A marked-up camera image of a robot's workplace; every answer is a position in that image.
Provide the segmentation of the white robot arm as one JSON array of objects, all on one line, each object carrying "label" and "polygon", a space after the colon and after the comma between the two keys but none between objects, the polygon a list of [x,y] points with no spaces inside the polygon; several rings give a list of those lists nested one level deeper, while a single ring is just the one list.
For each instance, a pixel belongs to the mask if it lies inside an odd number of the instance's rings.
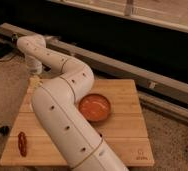
[{"label": "white robot arm", "polygon": [[60,73],[40,85],[31,102],[39,122],[72,171],[129,171],[75,106],[93,86],[91,68],[48,49],[41,35],[21,37],[17,47]]}]

